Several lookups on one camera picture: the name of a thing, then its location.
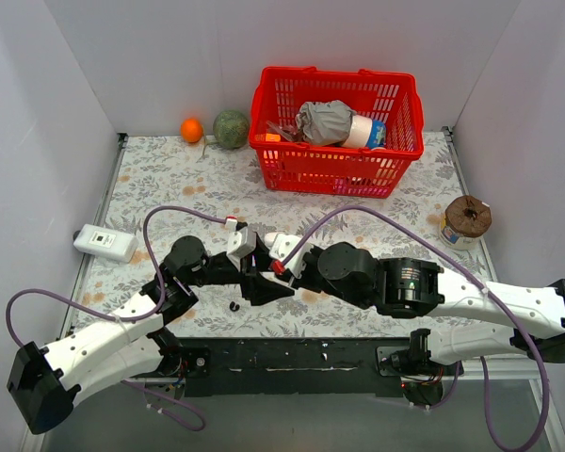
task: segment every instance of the green melon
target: green melon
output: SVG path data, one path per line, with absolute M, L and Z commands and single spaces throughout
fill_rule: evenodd
M 240 148 L 247 142 L 249 121 L 240 111 L 224 110 L 214 121 L 214 135 L 222 148 Z

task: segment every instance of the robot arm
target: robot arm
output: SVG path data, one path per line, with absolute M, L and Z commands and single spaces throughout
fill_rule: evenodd
M 410 258 L 376 259 L 348 243 L 325 250 L 306 243 L 284 268 L 280 260 L 299 237 L 267 234 L 263 243 L 246 224 L 227 223 L 232 230 L 223 253 L 209 256 L 193 236 L 173 244 L 160 266 L 166 302 L 158 313 L 129 323 L 98 320 L 40 349 L 34 343 L 19 349 L 8 390 L 32 433 L 55 427 L 75 405 L 122 379 L 155 371 L 187 377 L 204 372 L 197 350 L 182 347 L 165 328 L 198 301 L 193 285 L 238 284 L 252 306 L 288 297 L 301 287 L 362 309 L 375 307 L 379 314 L 395 318 L 457 315 L 497 324 L 413 331 L 408 349 L 379 363 L 393 367 L 395 375 L 430 374 L 440 364 L 479 355 L 525 353 L 523 338 L 504 314 L 451 270 Z M 262 275 L 272 268 L 277 282 Z M 488 287 L 525 323 L 545 361 L 565 362 L 565 280 L 542 289 L 495 282 Z M 117 318 L 146 313 L 159 298 L 155 279 L 111 314 Z M 208 354 L 201 359 L 205 363 Z

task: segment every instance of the orange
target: orange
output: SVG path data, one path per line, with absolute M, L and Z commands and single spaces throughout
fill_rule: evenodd
M 189 143 L 196 143 L 203 137 L 203 128 L 199 120 L 189 118 L 180 126 L 180 135 Z

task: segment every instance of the white device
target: white device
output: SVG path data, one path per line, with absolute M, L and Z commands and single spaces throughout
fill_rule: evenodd
M 138 239 L 133 234 L 85 224 L 73 236 L 73 245 L 87 254 L 127 263 L 138 248 Z

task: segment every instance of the red basket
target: red basket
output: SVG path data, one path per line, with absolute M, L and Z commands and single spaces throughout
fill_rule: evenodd
M 266 141 L 267 121 L 294 125 L 304 102 L 334 100 L 384 122 L 386 148 Z M 272 190 L 387 198 L 410 163 L 423 154 L 422 132 L 423 109 L 412 75 L 269 67 L 253 97 L 249 141 Z

